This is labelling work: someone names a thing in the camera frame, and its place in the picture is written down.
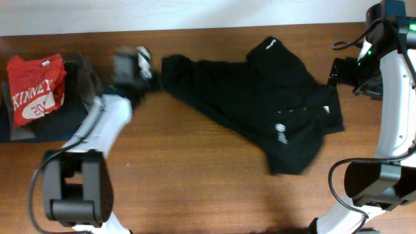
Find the black polo shirt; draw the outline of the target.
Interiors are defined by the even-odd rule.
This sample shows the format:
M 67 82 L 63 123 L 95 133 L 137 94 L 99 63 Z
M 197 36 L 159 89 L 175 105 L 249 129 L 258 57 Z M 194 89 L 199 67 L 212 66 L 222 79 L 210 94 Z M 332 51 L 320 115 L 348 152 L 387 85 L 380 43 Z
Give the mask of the black polo shirt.
M 243 62 L 164 57 L 162 87 L 266 155 L 270 173 L 298 175 L 315 159 L 324 137 L 344 131 L 339 96 L 272 36 Z

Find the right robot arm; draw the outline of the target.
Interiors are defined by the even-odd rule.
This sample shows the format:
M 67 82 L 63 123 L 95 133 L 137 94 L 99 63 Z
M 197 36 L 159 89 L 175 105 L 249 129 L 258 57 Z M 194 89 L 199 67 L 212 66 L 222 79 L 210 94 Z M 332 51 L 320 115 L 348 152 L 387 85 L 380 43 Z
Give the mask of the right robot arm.
M 382 0 L 366 13 L 357 58 L 337 58 L 328 82 L 382 102 L 374 157 L 342 160 L 344 191 L 308 233 L 362 233 L 376 216 L 415 201 L 415 18 L 403 1 Z

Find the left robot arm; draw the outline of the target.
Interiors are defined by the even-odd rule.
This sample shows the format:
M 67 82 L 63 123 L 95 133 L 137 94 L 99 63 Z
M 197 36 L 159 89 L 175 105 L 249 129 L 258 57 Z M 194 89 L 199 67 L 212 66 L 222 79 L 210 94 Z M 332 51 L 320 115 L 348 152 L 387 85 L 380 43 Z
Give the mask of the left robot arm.
M 134 109 L 155 84 L 151 53 L 144 46 L 121 49 L 113 62 L 113 83 L 93 98 L 87 117 L 59 150 L 48 151 L 34 172 L 28 195 L 42 179 L 46 218 L 69 233 L 130 233 L 113 211 L 114 192 L 106 160 Z

